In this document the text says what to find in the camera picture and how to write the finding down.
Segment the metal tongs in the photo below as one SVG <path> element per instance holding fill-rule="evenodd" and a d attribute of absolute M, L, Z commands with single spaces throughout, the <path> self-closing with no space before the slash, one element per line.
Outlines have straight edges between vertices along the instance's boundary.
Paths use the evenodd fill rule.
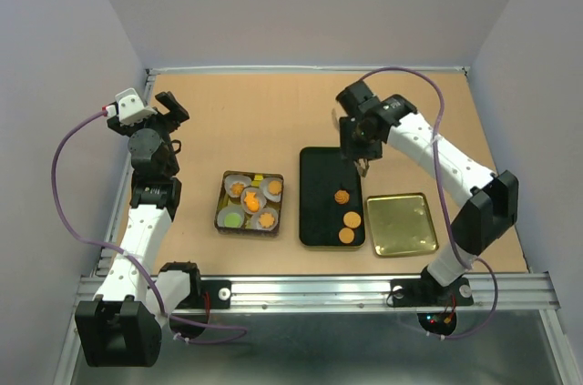
<path fill-rule="evenodd" d="M 333 107 L 331 111 L 332 116 L 332 125 L 338 134 L 341 133 L 341 126 L 339 117 L 337 115 L 336 109 Z M 369 169 L 369 164 L 367 160 L 353 160 L 353 164 L 356 167 L 356 170 L 360 177 L 366 177 Z"/>

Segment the orange swirl cookie top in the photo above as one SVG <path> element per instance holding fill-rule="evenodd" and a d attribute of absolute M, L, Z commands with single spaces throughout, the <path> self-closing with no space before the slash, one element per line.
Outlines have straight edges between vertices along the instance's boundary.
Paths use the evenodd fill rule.
<path fill-rule="evenodd" d="M 234 197 L 238 197 L 245 188 L 245 184 L 241 182 L 235 182 L 230 187 L 230 192 Z"/>

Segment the orange flower cookie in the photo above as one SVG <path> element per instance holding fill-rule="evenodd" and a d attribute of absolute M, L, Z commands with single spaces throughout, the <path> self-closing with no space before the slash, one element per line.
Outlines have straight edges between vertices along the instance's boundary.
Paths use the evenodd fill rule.
<path fill-rule="evenodd" d="M 279 180 L 272 180 L 268 184 L 268 190 L 273 195 L 280 195 L 282 191 L 282 183 Z"/>
<path fill-rule="evenodd" d="M 261 228 L 270 229 L 275 224 L 275 217 L 269 212 L 263 212 L 259 218 L 259 225 Z"/>

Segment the green round cookie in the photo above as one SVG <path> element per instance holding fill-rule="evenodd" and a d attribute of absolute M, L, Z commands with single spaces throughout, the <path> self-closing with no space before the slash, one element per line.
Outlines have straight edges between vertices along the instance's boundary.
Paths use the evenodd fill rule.
<path fill-rule="evenodd" d="M 224 226 L 226 228 L 239 228 L 242 218 L 238 213 L 228 213 L 224 218 Z"/>

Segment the orange flower cookie bottom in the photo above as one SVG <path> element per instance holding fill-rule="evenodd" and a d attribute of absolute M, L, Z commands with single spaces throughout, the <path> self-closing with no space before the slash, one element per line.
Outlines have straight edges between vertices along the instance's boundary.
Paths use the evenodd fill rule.
<path fill-rule="evenodd" d="M 263 212 L 259 218 L 259 225 L 261 228 L 270 229 L 275 224 L 275 217 L 269 212 Z"/>

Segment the orange fish cookie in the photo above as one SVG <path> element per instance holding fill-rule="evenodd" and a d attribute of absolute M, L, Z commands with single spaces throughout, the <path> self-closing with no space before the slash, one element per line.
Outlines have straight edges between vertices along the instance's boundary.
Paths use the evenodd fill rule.
<path fill-rule="evenodd" d="M 261 209 L 261 200 L 254 191 L 246 191 L 243 203 L 250 213 L 256 213 Z"/>

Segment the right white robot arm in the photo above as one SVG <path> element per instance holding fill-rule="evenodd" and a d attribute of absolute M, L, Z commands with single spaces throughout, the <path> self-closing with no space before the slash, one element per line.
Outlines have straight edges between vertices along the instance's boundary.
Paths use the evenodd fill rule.
<path fill-rule="evenodd" d="M 337 97 L 345 117 L 339 121 L 341 153 L 357 164 L 361 176 L 368 164 L 381 158 L 388 145 L 424 169 L 448 194 L 459 211 L 450 224 L 452 237 L 422 272 L 419 292 L 439 303 L 452 292 L 480 255 L 517 221 L 517 177 L 506 170 L 497 174 L 474 162 L 439 135 L 400 95 L 379 99 L 363 81 L 346 87 Z"/>

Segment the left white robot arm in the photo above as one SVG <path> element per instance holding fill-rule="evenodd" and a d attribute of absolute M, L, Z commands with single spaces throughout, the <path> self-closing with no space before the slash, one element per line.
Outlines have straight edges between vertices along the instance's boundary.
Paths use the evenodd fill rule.
<path fill-rule="evenodd" d="M 171 263 L 153 278 L 156 256 L 174 221 L 181 196 L 181 150 L 171 133 L 189 120 L 170 92 L 155 98 L 167 110 L 147 105 L 135 89 L 117 94 L 107 106 L 107 125 L 128 137 L 132 167 L 128 223 L 110 270 L 90 301 L 82 301 L 75 322 L 91 367 L 151 367 L 162 330 L 180 304 L 196 305 L 202 284 L 196 264 Z"/>

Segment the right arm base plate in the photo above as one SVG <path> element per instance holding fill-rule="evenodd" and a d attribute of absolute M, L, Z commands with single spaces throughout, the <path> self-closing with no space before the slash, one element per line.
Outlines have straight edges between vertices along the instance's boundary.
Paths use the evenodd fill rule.
<path fill-rule="evenodd" d="M 474 304 L 474 299 L 465 278 L 447 287 L 424 279 L 394 279 L 387 304 L 395 308 L 469 307 Z"/>

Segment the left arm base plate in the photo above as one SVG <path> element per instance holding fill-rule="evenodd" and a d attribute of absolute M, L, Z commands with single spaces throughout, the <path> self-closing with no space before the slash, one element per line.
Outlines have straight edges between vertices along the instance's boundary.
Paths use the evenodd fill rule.
<path fill-rule="evenodd" d="M 183 299 L 177 309 L 229 309 L 232 284 L 227 279 L 204 279 L 200 293 Z"/>

